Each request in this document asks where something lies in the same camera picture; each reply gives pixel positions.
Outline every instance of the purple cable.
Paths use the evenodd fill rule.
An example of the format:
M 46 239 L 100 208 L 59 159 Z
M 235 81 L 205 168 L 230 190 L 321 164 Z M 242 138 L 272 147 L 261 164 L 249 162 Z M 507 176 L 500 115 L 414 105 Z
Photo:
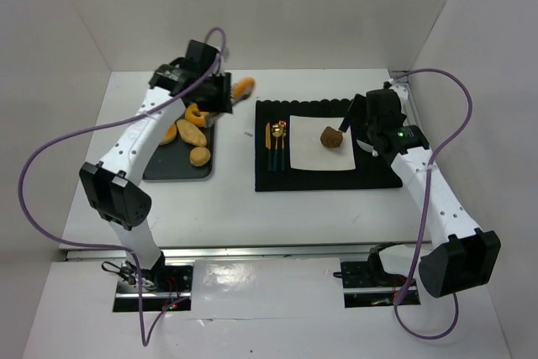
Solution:
M 168 101 L 166 101 L 166 102 L 164 102 L 164 103 L 162 103 L 160 105 L 157 105 L 156 107 L 148 110 L 146 114 L 136 115 L 134 117 L 127 118 L 127 119 L 122 119 L 120 121 L 112 122 L 112 123 L 109 123 L 109 124 L 96 125 L 96 126 L 92 126 L 90 128 L 76 130 L 74 132 L 71 132 L 70 134 L 62 135 L 62 136 L 59 136 L 59 137 L 57 137 L 57 138 L 55 138 L 53 140 L 50 140 L 49 142 L 47 142 L 44 145 L 42 145 L 41 147 L 39 147 L 36 151 L 34 151 L 34 153 L 32 153 L 30 155 L 28 160 L 24 163 L 23 169 L 21 170 L 20 175 L 18 177 L 18 188 L 17 188 L 18 203 L 20 204 L 20 207 L 23 210 L 23 214 L 24 214 L 24 216 L 26 216 L 26 219 L 42 235 L 44 235 L 45 237 L 48 237 L 49 239 L 51 239 L 51 240 L 53 240 L 53 241 L 55 241 L 57 243 L 73 245 L 75 247 L 90 248 L 90 249 L 93 249 L 93 250 L 100 250 L 100 251 L 122 250 L 122 251 L 128 252 L 133 257 L 134 263 L 136 265 L 136 275 L 137 275 L 138 281 L 139 281 L 138 282 L 138 311 L 139 311 L 139 319 L 140 319 L 140 333 L 141 333 L 142 345 L 143 346 L 148 346 L 148 344 L 150 343 L 151 333 L 153 332 L 153 329 L 155 328 L 155 325 L 156 325 L 157 321 L 162 317 L 162 315 L 170 308 L 170 306 L 172 306 L 173 304 L 177 304 L 177 303 L 181 302 L 185 298 L 178 298 L 178 299 L 174 300 L 172 303 L 168 304 L 159 313 L 159 315 L 157 315 L 157 317 L 155 318 L 155 320 L 151 324 L 150 331 L 148 332 L 148 335 L 146 337 L 146 335 L 145 335 L 145 324 L 144 324 L 144 310 L 143 310 L 144 300 L 142 298 L 142 293 L 143 293 L 142 269 L 140 267 L 140 262 L 139 262 L 138 257 L 136 256 L 136 253 L 133 250 L 129 249 L 129 248 L 123 247 L 122 245 L 80 243 L 80 242 L 77 242 L 77 241 L 64 240 L 61 237 L 58 237 L 56 235 L 51 234 L 50 232 L 45 230 L 43 227 L 41 227 L 41 225 L 39 223 L 37 223 L 37 221 L 34 219 L 34 216 L 32 216 L 32 214 L 29 212 L 28 206 L 26 205 L 26 201 L 24 199 L 24 179 L 26 178 L 26 174 L 28 173 L 28 169 L 30 168 L 30 166 L 31 166 L 32 162 L 35 160 L 35 158 L 37 156 L 39 156 L 43 151 L 47 150 L 49 147 L 51 147 L 53 145 L 56 145 L 56 144 L 58 144 L 58 143 L 60 143 L 60 142 L 62 142 L 64 140 L 68 140 L 70 138 L 74 138 L 74 137 L 79 136 L 79 135 L 84 135 L 84 134 L 87 134 L 87 133 L 90 133 L 90 132 L 96 132 L 96 131 L 102 130 L 102 129 L 115 128 L 117 126 L 121 126 L 121 125 L 125 125 L 125 124 L 131 124 L 133 122 L 139 121 L 141 119 L 146 118 L 146 115 L 154 114 L 154 113 L 162 110 L 164 107 L 176 102 L 177 100 L 179 100 L 183 96 L 189 94 L 192 90 L 194 90 L 196 87 L 198 87 L 205 79 L 207 79 L 209 76 L 211 76 L 212 72 L 214 71 L 214 69 L 219 64 L 219 60 L 221 58 L 221 53 L 224 53 L 225 50 L 226 50 L 226 33 L 220 27 L 214 27 L 213 29 L 211 29 L 208 32 L 208 34 L 206 35 L 205 42 L 207 42 L 209 40 L 209 37 L 213 33 L 217 32 L 217 31 L 222 36 L 222 44 L 221 44 L 221 48 L 220 48 L 220 53 L 215 58 L 215 60 L 214 60 L 213 64 L 211 65 L 211 67 L 209 67 L 209 69 L 202 76 L 200 76 L 199 79 L 197 79 L 197 81 L 195 81 L 192 85 L 190 85 L 185 90 L 183 90 L 182 92 L 177 94 L 174 98 L 171 98 L 170 100 L 168 100 Z
M 443 76 L 449 77 L 454 82 L 456 82 L 456 84 L 462 89 L 462 91 L 465 94 L 465 97 L 467 99 L 467 115 L 466 115 L 465 119 L 463 120 L 463 123 L 460 125 L 460 127 L 452 135 L 450 135 L 448 138 L 446 138 L 446 140 L 443 141 L 439 145 L 439 147 L 437 147 L 437 149 L 435 149 L 433 151 L 433 153 L 431 154 L 430 159 L 428 160 L 428 166 L 432 166 L 434 161 L 435 161 L 435 158 L 437 157 L 437 155 L 439 155 L 439 153 L 449 143 L 451 143 L 467 127 L 467 124 L 469 124 L 469 121 L 471 120 L 471 115 L 472 115 L 472 99 L 471 99 L 471 93 L 467 90 L 467 88 L 462 83 L 462 81 L 460 81 L 457 77 L 455 77 L 454 75 L 452 75 L 448 71 L 442 71 L 441 69 L 425 68 L 425 69 L 417 69 L 415 71 L 408 71 L 407 73 L 405 73 L 403 75 L 395 77 L 394 81 L 396 82 L 397 80 L 399 80 L 399 79 L 401 79 L 403 77 L 409 77 L 409 76 L 414 75 L 416 73 L 422 73 L 422 72 L 425 72 L 425 71 L 433 72 L 433 73 L 439 73 L 439 74 L 441 74 Z M 445 332 L 443 332 L 441 334 L 433 335 L 433 336 L 417 334 L 417 333 L 413 332 L 412 330 L 410 330 L 402 322 L 402 320 L 400 319 L 400 316 L 398 314 L 398 305 L 402 303 L 405 296 L 407 296 L 407 294 L 409 292 L 409 287 L 411 286 L 411 283 L 413 283 L 414 271 L 415 271 L 415 269 L 417 267 L 417 264 L 419 262 L 420 248 L 422 247 L 422 241 L 424 239 L 424 232 L 425 232 L 425 229 L 426 229 L 426 220 L 428 218 L 428 207 L 430 206 L 430 194 L 431 194 L 431 169 L 426 171 L 426 185 L 425 185 L 425 194 L 424 194 L 424 204 L 422 206 L 422 217 L 420 218 L 419 236 L 417 237 L 417 244 L 416 244 L 416 247 L 414 248 L 414 255 L 413 255 L 413 260 L 411 261 L 411 268 L 409 269 L 409 275 L 407 276 L 407 280 L 405 281 L 405 284 L 402 286 L 402 288 L 398 291 L 398 293 L 394 297 L 393 305 L 394 305 L 394 313 L 396 314 L 396 319 L 398 320 L 400 325 L 402 325 L 402 327 L 407 332 L 409 332 L 411 335 L 416 336 L 417 338 L 420 338 L 422 340 L 439 340 L 440 338 L 443 338 L 443 337 L 449 335 L 452 332 L 452 330 L 454 330 L 454 327 L 456 327 L 456 323 L 457 323 L 457 320 L 458 320 L 458 317 L 459 317 L 460 310 L 459 310 L 459 304 L 458 304 L 458 301 L 457 301 L 457 296 L 456 296 L 455 293 L 453 294 L 453 296 L 454 296 L 454 305 L 455 305 L 454 320 L 452 321 L 452 324 L 448 328 L 448 330 L 446 330 Z

